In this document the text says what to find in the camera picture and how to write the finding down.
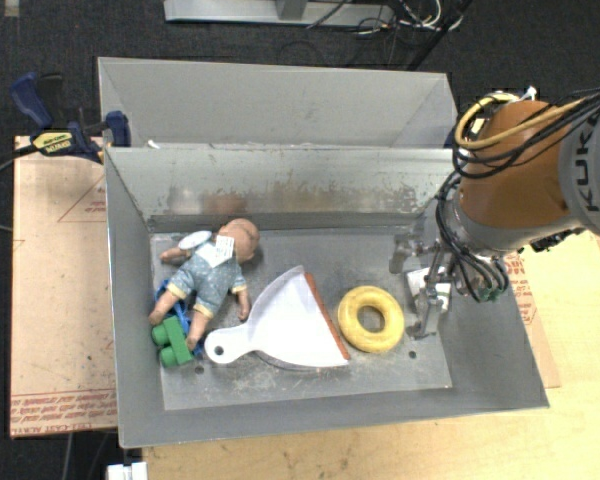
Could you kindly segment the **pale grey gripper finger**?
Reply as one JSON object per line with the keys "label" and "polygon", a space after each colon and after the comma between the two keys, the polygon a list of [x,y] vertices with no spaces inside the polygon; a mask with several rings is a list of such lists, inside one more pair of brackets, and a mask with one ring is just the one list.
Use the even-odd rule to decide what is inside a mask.
{"label": "pale grey gripper finger", "polygon": [[389,272],[401,275],[410,293],[419,293],[426,285],[431,265],[429,247],[412,234],[394,236],[394,249],[389,259]]}
{"label": "pale grey gripper finger", "polygon": [[416,309],[416,323],[412,335],[423,338],[438,332],[442,315],[449,310],[451,298],[450,283],[438,283],[433,289],[418,287],[413,290]]}

